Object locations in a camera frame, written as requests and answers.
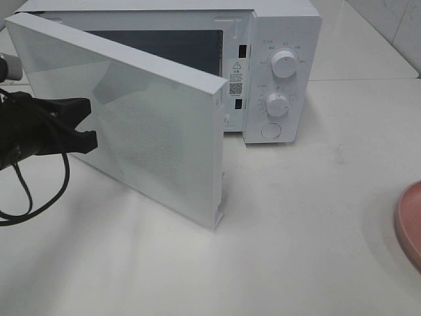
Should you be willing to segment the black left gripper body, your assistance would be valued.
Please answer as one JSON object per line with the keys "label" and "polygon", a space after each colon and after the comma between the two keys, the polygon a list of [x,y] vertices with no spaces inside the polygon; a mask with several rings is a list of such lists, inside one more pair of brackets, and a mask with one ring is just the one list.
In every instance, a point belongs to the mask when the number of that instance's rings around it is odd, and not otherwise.
{"label": "black left gripper body", "polygon": [[25,92],[1,92],[1,169],[33,155],[64,150],[64,127],[76,127],[91,114],[86,98],[38,99]]}

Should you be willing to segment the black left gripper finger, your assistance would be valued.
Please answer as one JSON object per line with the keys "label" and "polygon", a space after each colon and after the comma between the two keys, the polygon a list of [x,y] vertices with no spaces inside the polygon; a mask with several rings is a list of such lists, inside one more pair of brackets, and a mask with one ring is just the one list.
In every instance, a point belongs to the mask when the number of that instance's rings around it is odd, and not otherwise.
{"label": "black left gripper finger", "polygon": [[4,82],[6,80],[19,81],[23,77],[23,69],[21,60],[13,55],[8,55],[6,53],[1,53],[0,56],[1,62],[1,73],[0,81]]}
{"label": "black left gripper finger", "polygon": [[64,150],[66,153],[87,154],[98,146],[96,131],[79,132],[64,127]]}

